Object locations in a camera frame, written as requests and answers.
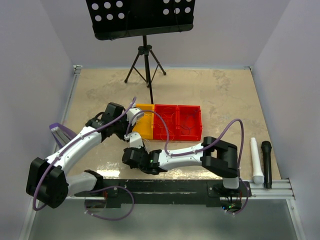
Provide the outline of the yellow plastic bin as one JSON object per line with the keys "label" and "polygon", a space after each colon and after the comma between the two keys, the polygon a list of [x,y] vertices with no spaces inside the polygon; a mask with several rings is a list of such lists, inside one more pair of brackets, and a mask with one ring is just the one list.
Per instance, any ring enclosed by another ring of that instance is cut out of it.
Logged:
{"label": "yellow plastic bin", "polygon": [[[155,110],[154,104],[136,104],[137,108],[141,110]],[[152,140],[153,139],[153,130],[154,130],[154,114],[152,112],[144,112],[144,116],[136,122],[135,127],[133,128],[134,132],[140,134],[143,139]]]}

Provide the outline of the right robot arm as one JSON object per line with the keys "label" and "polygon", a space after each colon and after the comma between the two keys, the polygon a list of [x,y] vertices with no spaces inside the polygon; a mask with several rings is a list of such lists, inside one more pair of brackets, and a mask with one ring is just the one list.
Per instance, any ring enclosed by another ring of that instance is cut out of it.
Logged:
{"label": "right robot arm", "polygon": [[150,175],[201,166],[222,178],[222,189],[227,196],[233,197],[241,190],[237,146],[211,136],[197,145],[168,152],[161,149],[148,152],[140,139],[131,140],[130,147],[124,149],[122,163]]}

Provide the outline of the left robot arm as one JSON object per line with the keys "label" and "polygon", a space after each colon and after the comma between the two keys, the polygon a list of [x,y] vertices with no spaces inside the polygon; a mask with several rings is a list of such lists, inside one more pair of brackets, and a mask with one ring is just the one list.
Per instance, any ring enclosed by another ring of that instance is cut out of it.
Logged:
{"label": "left robot arm", "polygon": [[91,149],[112,135],[121,140],[131,127],[135,103],[124,108],[110,102],[105,111],[87,121],[82,130],[57,152],[42,159],[35,158],[29,167],[26,193],[33,197],[32,208],[40,211],[44,207],[59,207],[66,197],[81,192],[99,196],[104,190],[103,177],[93,170],[68,177],[73,166]]}

